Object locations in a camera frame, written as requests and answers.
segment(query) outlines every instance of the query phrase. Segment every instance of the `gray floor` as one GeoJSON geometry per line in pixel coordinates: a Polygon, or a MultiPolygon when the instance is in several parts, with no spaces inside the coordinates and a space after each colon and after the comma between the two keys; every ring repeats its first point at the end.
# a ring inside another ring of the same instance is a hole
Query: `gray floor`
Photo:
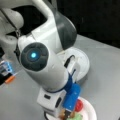
{"type": "MultiPolygon", "coordinates": [[[[78,36],[75,47],[89,57],[91,68],[81,96],[94,106],[98,120],[120,117],[120,49],[78,36]]],[[[0,120],[44,120],[36,103],[39,86],[22,70],[0,87],[0,120]]]]}

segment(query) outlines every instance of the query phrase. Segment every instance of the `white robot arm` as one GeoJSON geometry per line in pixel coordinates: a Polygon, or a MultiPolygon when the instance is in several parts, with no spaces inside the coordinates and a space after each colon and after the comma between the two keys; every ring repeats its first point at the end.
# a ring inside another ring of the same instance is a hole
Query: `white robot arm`
{"type": "Polygon", "coordinates": [[[30,4],[42,12],[47,21],[30,34],[20,36],[15,53],[25,71],[41,86],[37,102],[47,113],[59,117],[62,107],[68,111],[74,110],[80,92],[79,87],[73,85],[72,75],[57,56],[73,46],[76,29],[47,0],[30,0],[30,4]],[[66,95],[73,95],[73,108],[63,105],[66,95]]]}
{"type": "Polygon", "coordinates": [[[19,60],[26,72],[45,90],[56,92],[69,79],[67,69],[56,54],[74,44],[76,30],[48,1],[33,0],[33,4],[45,15],[47,22],[18,39],[19,60]]]}

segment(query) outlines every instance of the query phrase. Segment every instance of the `cable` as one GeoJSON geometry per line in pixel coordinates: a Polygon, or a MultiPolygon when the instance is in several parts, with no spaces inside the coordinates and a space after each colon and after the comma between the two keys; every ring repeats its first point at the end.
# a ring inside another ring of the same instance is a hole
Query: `cable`
{"type": "Polygon", "coordinates": [[[10,20],[10,18],[8,17],[8,15],[5,13],[5,11],[3,9],[0,9],[0,11],[2,12],[2,14],[5,16],[5,18],[8,20],[8,22],[12,25],[12,27],[15,28],[15,32],[16,32],[16,36],[17,38],[19,38],[21,36],[21,32],[20,30],[15,26],[15,24],[10,20]]]}

